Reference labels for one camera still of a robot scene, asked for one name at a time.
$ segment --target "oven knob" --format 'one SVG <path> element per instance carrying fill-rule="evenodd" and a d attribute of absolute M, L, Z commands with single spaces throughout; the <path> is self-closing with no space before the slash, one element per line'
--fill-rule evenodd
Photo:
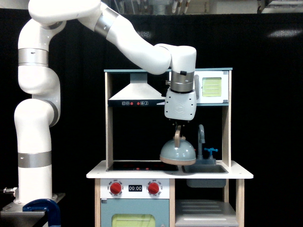
<path fill-rule="evenodd" d="M 159 192 L 159 186 L 157 183 L 150 183 L 150 185 L 148 185 L 148 192 L 150 194 L 157 194 Z"/>
<path fill-rule="evenodd" d="M 110 191 L 113 193 L 113 194 L 119 194 L 121 192 L 121 184 L 119 183 L 113 183 L 111 186 L 110 186 Z"/>

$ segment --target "white countertop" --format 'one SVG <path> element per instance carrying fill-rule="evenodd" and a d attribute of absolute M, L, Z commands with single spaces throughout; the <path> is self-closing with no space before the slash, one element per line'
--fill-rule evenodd
<path fill-rule="evenodd" d="M 178 171 L 106 171 L 106 161 L 101 161 L 88 174 L 87 178 L 165 178 L 165 179 L 251 179 L 253 174 L 244 169 L 235 161 L 232 161 L 232 166 L 227 167 L 221 160 L 216 161 L 217 165 L 222 165 L 228 173 L 225 174 L 188 174 L 184 173 L 181 166 L 178 166 Z"/>

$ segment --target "gray sink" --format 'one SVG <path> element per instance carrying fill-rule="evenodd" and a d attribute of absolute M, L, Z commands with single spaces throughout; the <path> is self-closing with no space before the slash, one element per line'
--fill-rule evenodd
<path fill-rule="evenodd" d="M 190 165 L 182 166 L 187 174 L 227 174 L 228 171 L 221 165 Z M 187 185 L 191 188 L 223 188 L 226 179 L 187 179 Z"/>
<path fill-rule="evenodd" d="M 221 165 L 190 165 L 183 166 L 183 172 L 188 174 L 227 174 Z"/>

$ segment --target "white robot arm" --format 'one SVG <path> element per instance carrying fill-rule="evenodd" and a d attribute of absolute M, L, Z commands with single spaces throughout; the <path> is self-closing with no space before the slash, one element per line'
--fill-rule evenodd
<path fill-rule="evenodd" d="M 52 37 L 64 29 L 66 20 L 78 19 L 151 74 L 162 74 L 170 66 L 172 76 L 165 116 L 193 119 L 196 111 L 193 47 L 152 46 L 136 33 L 127 19 L 100 0 L 31 0 L 28 9 L 33 19 L 19 36 L 18 81 L 32 99 L 21 102 L 15 110 L 19 177 L 16 202 L 25 204 L 53 197 L 49 127 L 60 117 L 60 83 L 56 73 L 48 68 L 48 46 Z"/>
<path fill-rule="evenodd" d="M 151 74 L 162 74 L 170 66 L 172 75 L 165 101 L 165 116 L 178 120 L 194 118 L 195 48 L 167 44 L 152 46 L 137 34 L 127 19 L 99 0 L 31 0 L 28 9 L 32 18 L 43 25 L 78 19 L 84 26 L 113 43 L 130 61 Z"/>

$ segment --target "timer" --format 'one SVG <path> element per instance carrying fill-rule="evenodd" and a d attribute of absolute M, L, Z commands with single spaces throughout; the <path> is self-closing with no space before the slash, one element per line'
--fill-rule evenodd
<path fill-rule="evenodd" d="M 142 185 L 129 185 L 128 191 L 129 192 L 142 192 Z"/>

